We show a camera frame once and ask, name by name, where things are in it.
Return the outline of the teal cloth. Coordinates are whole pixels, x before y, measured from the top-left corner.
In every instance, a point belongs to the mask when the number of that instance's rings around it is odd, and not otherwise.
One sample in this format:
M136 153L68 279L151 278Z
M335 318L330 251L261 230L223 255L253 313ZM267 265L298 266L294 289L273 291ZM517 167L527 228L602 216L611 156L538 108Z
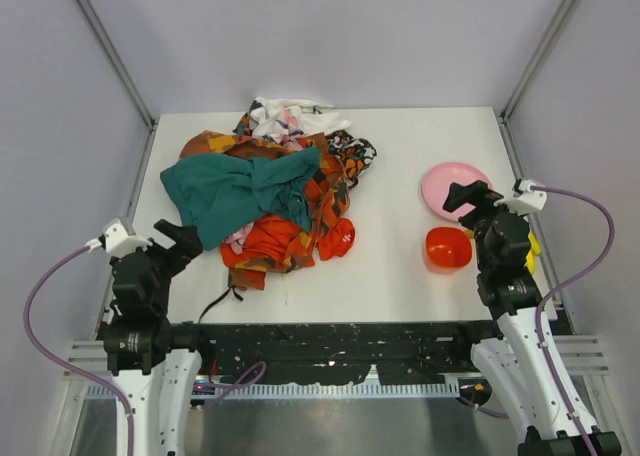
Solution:
M269 214L310 230L305 188L319 165L315 147L274 160L200 153L163 170L160 180L182 224L195 227L203 248L212 250Z

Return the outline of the pink plate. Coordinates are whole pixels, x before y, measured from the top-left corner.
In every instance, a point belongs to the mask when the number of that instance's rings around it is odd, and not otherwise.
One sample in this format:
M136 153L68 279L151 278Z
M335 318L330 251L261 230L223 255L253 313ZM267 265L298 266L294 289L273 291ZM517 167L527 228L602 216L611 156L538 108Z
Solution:
M467 186L482 181L493 188L490 179L476 167L462 162L444 162L432 167L421 183L421 195L427 207L437 216L457 223L458 219L473 210L470 204L464 204L453 213L443 209L449 194L450 185L457 183Z

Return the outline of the orange camouflage cloth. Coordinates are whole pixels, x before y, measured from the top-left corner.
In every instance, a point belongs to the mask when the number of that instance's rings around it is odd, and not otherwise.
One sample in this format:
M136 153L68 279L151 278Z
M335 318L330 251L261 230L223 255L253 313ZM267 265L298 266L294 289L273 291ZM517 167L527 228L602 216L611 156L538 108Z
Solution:
M319 232L323 226L325 232L330 223L342 218L350 206L348 182L342 162L329 152L324 134L319 133L304 138L304 149L315 147L319 150L319 169L306 184L304 196L310 204L311 229L305 232ZM183 147L180 157L197 154L225 154L247 160L253 156L275 160L294 153L274 142L253 138L248 132L241 134L222 134L204 131L189 140ZM252 270L228 268L228 285L240 290L258 289L265 286L268 273Z

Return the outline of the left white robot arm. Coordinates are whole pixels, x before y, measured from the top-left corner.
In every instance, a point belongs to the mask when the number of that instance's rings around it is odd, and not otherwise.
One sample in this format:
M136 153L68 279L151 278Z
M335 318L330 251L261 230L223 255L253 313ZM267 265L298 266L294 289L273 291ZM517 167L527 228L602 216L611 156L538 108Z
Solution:
M117 413L120 455L179 455L184 450L194 378L207 342L193 323L168 319L172 279L202 252L193 226L161 219L164 247L112 220L100 239L110 256L113 316L102 333Z

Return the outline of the aluminium frame post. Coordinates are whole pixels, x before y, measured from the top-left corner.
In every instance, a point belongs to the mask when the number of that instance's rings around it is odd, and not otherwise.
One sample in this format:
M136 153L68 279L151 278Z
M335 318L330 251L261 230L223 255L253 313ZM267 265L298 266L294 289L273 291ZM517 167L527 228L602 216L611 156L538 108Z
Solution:
M118 50L112 42L112 39L105 28L100 16L94 8L91 0L74 0L77 5L83 19L90 28L91 33L104 56L106 57L109 65L115 72L118 80L122 84L130 102L135 107L138 115L141 117L144 125L148 130L154 128L156 119L149 110L145 103L140 91L138 90L134 79L130 75L126 68L124 61L122 60Z
M502 124L506 125L514 115L521 99L550 57L581 1L582 0L560 0L513 91L507 99L504 108L499 112L499 120Z

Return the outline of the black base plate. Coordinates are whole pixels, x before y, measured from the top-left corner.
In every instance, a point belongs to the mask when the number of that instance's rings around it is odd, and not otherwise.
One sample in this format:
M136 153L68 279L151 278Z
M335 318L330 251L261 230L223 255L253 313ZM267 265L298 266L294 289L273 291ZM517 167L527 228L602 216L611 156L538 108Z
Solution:
M444 323L180 324L178 341L199 349L200 372L230 383L263 361L266 385L442 383L472 373L471 347L503 338L489 320Z

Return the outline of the left aluminium frame post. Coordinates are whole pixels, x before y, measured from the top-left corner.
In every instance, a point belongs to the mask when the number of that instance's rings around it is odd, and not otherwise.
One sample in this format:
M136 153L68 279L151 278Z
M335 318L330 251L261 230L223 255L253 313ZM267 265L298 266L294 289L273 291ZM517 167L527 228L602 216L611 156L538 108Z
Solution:
M109 65L115 72L118 80L122 84L130 102L135 107L138 115L141 117L144 125L148 130L154 128L156 119L149 110L145 103L140 91L138 90L134 79L130 75L126 68L124 61L122 60L118 50L112 42L112 39L105 28L100 16L94 8L91 0L74 0L77 5L83 19L90 28L91 33L104 56L106 57Z

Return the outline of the right aluminium frame post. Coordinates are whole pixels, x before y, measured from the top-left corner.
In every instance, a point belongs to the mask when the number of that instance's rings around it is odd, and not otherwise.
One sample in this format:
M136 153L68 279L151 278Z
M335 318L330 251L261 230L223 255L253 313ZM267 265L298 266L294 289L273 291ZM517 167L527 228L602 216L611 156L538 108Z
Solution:
M506 125L514 115L521 99L550 57L581 1L582 0L560 0L513 91L507 99L504 108L499 112L499 120L502 124Z

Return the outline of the plain orange cloth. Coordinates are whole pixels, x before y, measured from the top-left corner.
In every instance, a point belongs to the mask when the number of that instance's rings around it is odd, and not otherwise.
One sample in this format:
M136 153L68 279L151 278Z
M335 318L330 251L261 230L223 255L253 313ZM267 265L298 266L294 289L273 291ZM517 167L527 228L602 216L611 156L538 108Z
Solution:
M345 256L356 239L353 223L338 218L325 232L305 232L293 222L268 215L253 223L241 248L222 243L220 254L229 269L284 273Z

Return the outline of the orange plastic bowl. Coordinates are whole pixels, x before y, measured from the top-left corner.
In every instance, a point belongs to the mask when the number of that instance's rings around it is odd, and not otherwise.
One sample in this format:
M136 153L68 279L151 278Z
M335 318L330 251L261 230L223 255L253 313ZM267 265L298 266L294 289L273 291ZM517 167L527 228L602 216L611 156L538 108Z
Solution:
M435 227L425 237L427 268L437 273L451 273L468 266L472 260L471 237L455 227Z

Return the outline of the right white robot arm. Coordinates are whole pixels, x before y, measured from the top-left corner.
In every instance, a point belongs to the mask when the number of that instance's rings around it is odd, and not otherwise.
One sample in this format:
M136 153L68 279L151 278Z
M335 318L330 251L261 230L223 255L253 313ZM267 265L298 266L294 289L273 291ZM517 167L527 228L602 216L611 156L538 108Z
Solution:
M552 335L546 306L526 266L532 244L527 216L544 208L551 188L519 179L504 197L483 181L450 185L452 213L469 204L460 224L472 231L477 289L498 333L472 343L472 364L489 383L519 438L520 455L619 455L622 444L600 428L577 392Z

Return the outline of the white pink patterned cloth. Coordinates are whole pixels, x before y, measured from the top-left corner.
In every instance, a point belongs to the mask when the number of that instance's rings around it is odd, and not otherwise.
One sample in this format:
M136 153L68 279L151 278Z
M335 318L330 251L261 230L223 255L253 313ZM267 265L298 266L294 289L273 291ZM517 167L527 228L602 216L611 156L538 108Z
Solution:
M303 99L265 99L257 97L247 116L256 139L268 140L299 150L299 140L315 134L332 134L348 129L352 123L332 105Z

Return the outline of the yellow banana bunch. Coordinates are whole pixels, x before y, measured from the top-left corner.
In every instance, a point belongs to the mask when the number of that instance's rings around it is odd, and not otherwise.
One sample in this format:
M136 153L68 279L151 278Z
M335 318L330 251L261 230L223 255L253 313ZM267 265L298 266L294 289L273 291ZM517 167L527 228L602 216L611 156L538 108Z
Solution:
M542 250L533 232L529 232L528 239L530 241L531 248L526 257L525 267L531 275L534 275L536 269L536 258L541 255Z

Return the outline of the aluminium rail profile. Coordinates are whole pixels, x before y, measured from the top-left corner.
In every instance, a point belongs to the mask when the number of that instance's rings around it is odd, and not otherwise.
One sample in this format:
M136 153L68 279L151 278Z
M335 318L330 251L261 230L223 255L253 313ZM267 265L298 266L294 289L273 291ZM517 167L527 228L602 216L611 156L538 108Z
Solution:
M572 376L598 375L606 376L609 374L609 368L605 361L604 355L599 346L599 341L595 336L588 335L556 335L554 336L556 349L566 366L567 372ZM442 343L447 346L452 343L453 339L437 338L436 343ZM382 356L376 356L374 362L370 365L377 364L380 360L389 360L381 351ZM69 362L94 374L100 376L108 376L107 371L107 355L103 349L101 341L76 341L72 344ZM470 369L436 369L436 374L472 374L475 370Z

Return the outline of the black orange white patterned cloth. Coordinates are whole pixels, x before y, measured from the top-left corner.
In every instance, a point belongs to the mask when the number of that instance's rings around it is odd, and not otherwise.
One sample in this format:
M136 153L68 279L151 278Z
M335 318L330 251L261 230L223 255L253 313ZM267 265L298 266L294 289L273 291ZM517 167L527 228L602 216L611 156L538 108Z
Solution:
M356 138L347 131L336 131L326 136L329 152L343 164L350 189L359 184L359 177L377 157L376 148L365 138Z

